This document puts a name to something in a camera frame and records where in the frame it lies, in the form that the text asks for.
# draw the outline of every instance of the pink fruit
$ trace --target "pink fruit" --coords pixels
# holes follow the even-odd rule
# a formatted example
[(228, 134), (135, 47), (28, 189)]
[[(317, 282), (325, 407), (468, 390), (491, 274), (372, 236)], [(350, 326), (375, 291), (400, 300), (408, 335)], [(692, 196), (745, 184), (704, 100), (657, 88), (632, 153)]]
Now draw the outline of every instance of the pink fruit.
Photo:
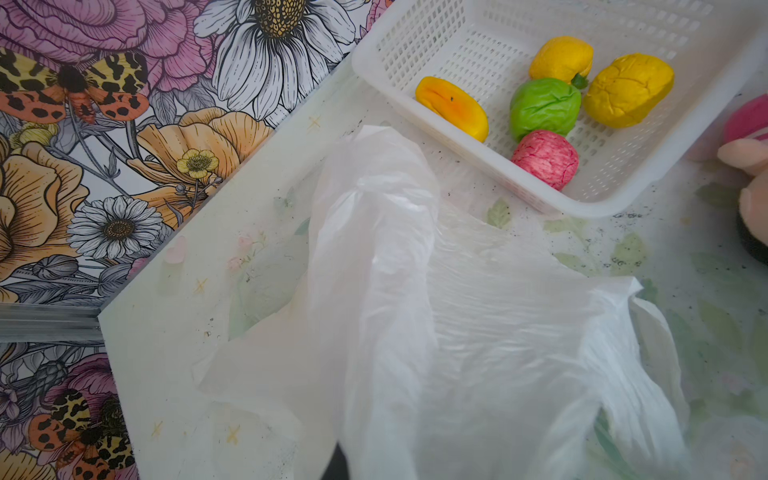
[(562, 190), (578, 170), (578, 153), (561, 135), (536, 130), (522, 139), (512, 162), (555, 190)]

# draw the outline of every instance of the yellow fruit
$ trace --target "yellow fruit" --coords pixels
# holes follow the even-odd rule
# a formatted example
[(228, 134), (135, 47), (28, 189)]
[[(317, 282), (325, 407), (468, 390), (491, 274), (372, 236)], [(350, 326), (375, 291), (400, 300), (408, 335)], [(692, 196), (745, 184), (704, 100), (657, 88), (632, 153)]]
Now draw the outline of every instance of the yellow fruit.
[(674, 70), (640, 53), (617, 58), (592, 81), (584, 98), (590, 117), (612, 128), (642, 122), (674, 86)]
[(488, 117), (474, 98), (449, 81), (424, 77), (416, 100), (478, 141), (488, 137)]
[[(586, 79), (592, 70), (592, 58), (594, 49), (586, 41), (573, 37), (555, 37), (544, 44), (531, 63), (528, 73), (531, 78), (557, 78), (567, 84), (571, 84), (579, 74)], [(586, 87), (583, 84), (575, 84), (576, 88)]]

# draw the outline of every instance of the plastic bag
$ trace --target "plastic bag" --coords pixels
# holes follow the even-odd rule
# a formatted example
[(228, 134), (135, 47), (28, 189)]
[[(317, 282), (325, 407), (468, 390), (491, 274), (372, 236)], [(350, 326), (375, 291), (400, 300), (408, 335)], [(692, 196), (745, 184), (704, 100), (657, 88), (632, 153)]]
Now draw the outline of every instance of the plastic bag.
[[(570, 480), (600, 408), (633, 466), (679, 478), (687, 406), (643, 370), (627, 304), (639, 289), (441, 205), (419, 148), (364, 127), (326, 159), (306, 290), (223, 347), (200, 388), (290, 409), (307, 478), (338, 439), (354, 480)], [(660, 314), (636, 320), (664, 337)], [(675, 357), (665, 342), (647, 351), (656, 369)], [(676, 385), (660, 370), (680, 399), (679, 366)]]

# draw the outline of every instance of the floral wallpaper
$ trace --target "floral wallpaper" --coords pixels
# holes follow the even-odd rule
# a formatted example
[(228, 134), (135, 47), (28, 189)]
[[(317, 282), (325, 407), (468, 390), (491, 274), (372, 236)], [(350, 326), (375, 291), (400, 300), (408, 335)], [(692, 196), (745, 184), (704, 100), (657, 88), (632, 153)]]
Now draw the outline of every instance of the floral wallpaper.
[(3, 478), (138, 479), (103, 351), (97, 342), (0, 343)]
[(100, 306), (391, 0), (0, 0), (0, 301)]

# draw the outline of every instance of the white daisy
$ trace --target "white daisy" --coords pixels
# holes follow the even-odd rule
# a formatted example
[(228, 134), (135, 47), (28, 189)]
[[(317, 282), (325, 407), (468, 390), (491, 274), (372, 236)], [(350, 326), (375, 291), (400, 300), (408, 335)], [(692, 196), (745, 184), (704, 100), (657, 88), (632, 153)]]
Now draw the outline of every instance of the white daisy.
[(74, 214), (67, 241), (78, 253), (116, 259), (149, 247), (163, 228), (163, 217), (144, 200), (96, 200)]
[(336, 0), (214, 0), (194, 33), (227, 34), (213, 79), (227, 107), (253, 103), (257, 120), (276, 124), (341, 61), (355, 25)]

